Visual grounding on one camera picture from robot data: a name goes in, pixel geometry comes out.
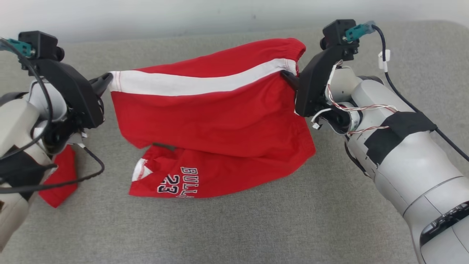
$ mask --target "white wall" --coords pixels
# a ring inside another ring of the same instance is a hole
[[[41,30],[64,42],[154,38],[318,26],[339,18],[469,26],[469,0],[1,0],[0,36]]]

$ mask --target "wire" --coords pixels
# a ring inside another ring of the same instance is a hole
[[[101,108],[101,113],[104,115],[104,103],[103,103],[103,99],[101,99],[100,96],[98,96],[98,102],[99,102],[99,107]]]
[[[330,110],[332,110],[332,108],[325,108],[325,109],[322,109],[321,111],[317,112],[317,113],[313,116],[313,118],[311,118],[311,122],[312,122],[312,123],[316,123],[316,118],[317,118],[319,115],[321,115],[322,113],[325,113],[325,112],[327,112],[327,111],[330,111]]]
[[[345,112],[374,110],[374,109],[379,109],[379,108],[386,108],[386,109],[390,110],[392,113],[397,112],[397,108],[394,107],[394,106],[391,106],[391,105],[374,104],[374,105],[365,106],[365,107],[346,107],[346,106],[343,106],[343,105],[340,105],[340,104],[336,103],[334,101],[334,98],[332,97],[331,82],[332,82],[332,78],[334,76],[334,72],[335,72],[337,66],[342,65],[342,63],[343,63],[343,60],[340,60],[332,66],[331,74],[329,75],[329,80],[327,81],[327,84],[326,84],[327,96],[329,97],[329,100],[331,101],[331,103],[335,107],[337,107],[338,109],[340,109],[342,111],[345,111]],[[313,119],[311,120],[311,122],[313,122],[313,128],[318,129],[320,126],[314,120],[315,120],[315,118],[313,117]],[[368,130],[385,129],[385,128],[389,128],[389,126],[372,126],[372,127],[368,127],[368,128],[359,130],[359,131],[349,131],[346,134],[353,135],[353,134],[363,133],[363,132],[368,131]]]
[[[47,92],[47,89],[44,85],[44,82],[42,81],[41,77],[39,76],[38,71],[34,68],[34,66],[28,60],[28,58],[26,56],[24,56],[23,54],[21,54],[21,52],[19,52],[6,39],[0,38],[0,42],[3,43],[5,46],[7,46],[13,53],[15,53],[18,56],[18,58],[20,59],[20,61],[23,63],[23,65],[25,65],[28,68],[28,70],[33,74],[34,78],[36,78],[36,80],[39,83],[39,86],[41,87],[42,92],[44,93],[45,101],[47,103],[47,108],[48,108],[48,114],[49,114],[48,117],[47,117],[47,123],[45,124],[44,129],[42,130],[42,132],[37,137],[35,137],[33,140],[31,140],[28,144],[26,144],[26,145],[24,145],[24,146],[22,146],[22,147],[20,147],[16,150],[12,151],[12,152],[9,152],[9,153],[5,154],[4,156],[0,157],[0,161],[1,161],[1,160],[4,160],[6,158],[9,158],[9,157],[11,157],[11,156],[13,156],[17,153],[20,153],[20,152],[26,150],[27,148],[31,147],[32,145],[36,144],[39,140],[41,140],[41,138],[47,132],[48,127],[52,123],[53,110],[52,110],[51,97],[49,96],[49,93]]]
[[[385,125],[385,126],[371,126],[369,128],[365,128],[365,129],[358,130],[358,131],[349,131],[347,134],[349,134],[349,135],[360,134],[360,133],[363,133],[363,132],[368,131],[368,130],[386,129],[386,128],[389,128],[389,126],[387,126],[387,125]]]
[[[376,30],[381,37],[381,43],[383,45],[383,62],[386,62],[386,40],[384,38],[384,34],[381,31],[381,29],[376,26],[376,25],[371,25],[371,27]],[[387,71],[384,72],[386,75],[386,80],[389,83],[389,86],[391,89],[396,93],[397,96],[401,100],[403,100],[407,105],[409,105],[410,108],[412,108],[415,112],[421,112],[417,107],[415,107],[411,102],[409,102],[394,86],[393,82],[391,81],[391,78],[389,77],[389,73]],[[464,153],[454,142],[452,142],[439,128],[435,129],[436,133],[440,135],[442,139],[444,139],[459,155],[461,155],[466,161],[469,162],[469,156]]]
[[[101,169],[98,172],[95,172],[93,174],[90,174],[88,176],[76,179],[76,180],[71,180],[71,181],[64,181],[61,183],[57,184],[45,184],[45,185],[30,185],[30,186],[20,186],[20,187],[0,187],[0,194],[15,194],[15,193],[29,193],[29,192],[37,192],[37,191],[44,191],[48,189],[53,189],[53,188],[59,188],[65,185],[70,185],[70,184],[75,184],[79,183],[88,179],[91,179],[93,177],[98,176],[99,174],[104,172],[104,163],[96,156],[94,155],[87,147],[85,147],[83,144],[79,144],[94,160],[96,160],[99,165],[101,165]]]
[[[363,111],[363,110],[374,110],[374,109],[379,109],[379,108],[386,108],[388,110],[390,110],[391,112],[395,113],[397,112],[397,108],[394,107],[394,106],[391,106],[391,105],[382,105],[382,104],[374,104],[374,105],[370,105],[370,106],[366,106],[366,107],[345,107],[345,106],[342,106],[338,103],[336,103],[334,101],[334,98],[332,97],[332,91],[331,91],[331,82],[332,82],[332,78],[334,76],[334,72],[337,68],[337,66],[340,66],[342,65],[343,63],[343,60],[340,60],[338,62],[336,62],[333,67],[332,67],[332,70],[331,70],[331,74],[329,75],[329,80],[327,81],[327,84],[326,84],[326,87],[327,87],[327,96],[329,97],[329,100],[331,101],[331,103],[337,107],[338,109],[340,110],[343,110],[345,112],[353,112],[353,111]]]

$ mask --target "teal connector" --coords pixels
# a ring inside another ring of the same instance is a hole
[[[14,39],[8,39],[8,42],[13,45],[19,52],[21,52],[26,57],[30,58],[34,55],[34,49],[32,49],[31,45],[26,42],[21,42]],[[0,43],[0,50],[8,50],[11,51],[7,46],[2,45]]]
[[[343,38],[347,42],[352,42],[352,41],[355,41],[355,40],[361,38],[362,36],[364,36],[366,34],[371,34],[375,31],[371,27],[372,25],[376,25],[375,22],[374,21],[368,21],[366,23],[363,23],[363,24],[357,25],[357,26],[355,26],[351,29],[348,29],[347,31],[345,31],[345,36]]]

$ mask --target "red shorts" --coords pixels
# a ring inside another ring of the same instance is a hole
[[[296,39],[269,39],[170,65],[114,71],[122,135],[143,148],[130,195],[205,198],[287,176],[314,155],[295,93]]]

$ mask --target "black bracket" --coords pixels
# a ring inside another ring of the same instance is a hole
[[[60,62],[64,51],[57,47],[56,37],[40,31],[28,31],[21,32],[18,40],[31,44],[34,53],[29,61],[39,75],[62,94],[80,127],[96,128],[104,122],[98,97],[90,82],[72,66]]]
[[[321,40],[323,51],[314,56],[300,73],[296,93],[297,114],[312,116],[324,108],[324,90],[331,74],[332,66],[340,61],[351,61],[358,53],[359,40],[348,43],[344,40],[345,31],[356,26],[355,20],[336,20],[323,29]]]

